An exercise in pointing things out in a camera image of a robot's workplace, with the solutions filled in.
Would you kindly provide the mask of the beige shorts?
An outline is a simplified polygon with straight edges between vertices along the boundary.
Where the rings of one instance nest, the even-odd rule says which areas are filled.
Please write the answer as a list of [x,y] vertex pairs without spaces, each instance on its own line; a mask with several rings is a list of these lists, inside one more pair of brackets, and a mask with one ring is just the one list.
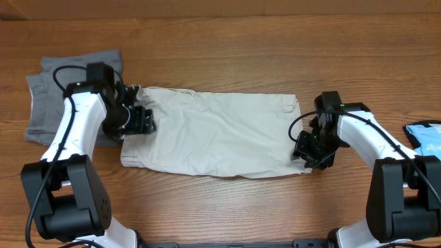
[[292,138],[302,131],[293,94],[195,92],[147,87],[153,134],[127,136],[121,162],[190,176],[270,178],[306,174]]

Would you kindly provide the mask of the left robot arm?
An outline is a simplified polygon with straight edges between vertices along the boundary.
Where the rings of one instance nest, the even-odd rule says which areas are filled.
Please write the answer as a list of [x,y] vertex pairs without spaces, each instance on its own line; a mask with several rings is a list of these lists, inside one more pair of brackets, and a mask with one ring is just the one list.
[[112,215],[110,197],[92,164],[97,134],[121,141],[157,130],[151,109],[139,103],[139,86],[124,85],[121,75],[99,62],[85,67],[84,81],[61,86],[64,113],[56,135],[40,161],[28,163],[21,182],[30,212],[25,226],[57,239],[64,247],[146,247],[141,235]]

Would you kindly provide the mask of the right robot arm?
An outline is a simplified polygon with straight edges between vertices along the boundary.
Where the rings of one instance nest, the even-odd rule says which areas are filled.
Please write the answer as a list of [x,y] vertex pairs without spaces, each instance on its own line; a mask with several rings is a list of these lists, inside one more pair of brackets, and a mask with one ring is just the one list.
[[363,103],[343,103],[337,91],[317,96],[310,132],[294,139],[293,158],[326,169],[341,147],[351,147],[371,168],[365,219],[295,247],[414,247],[440,236],[440,160],[421,156],[390,135]]

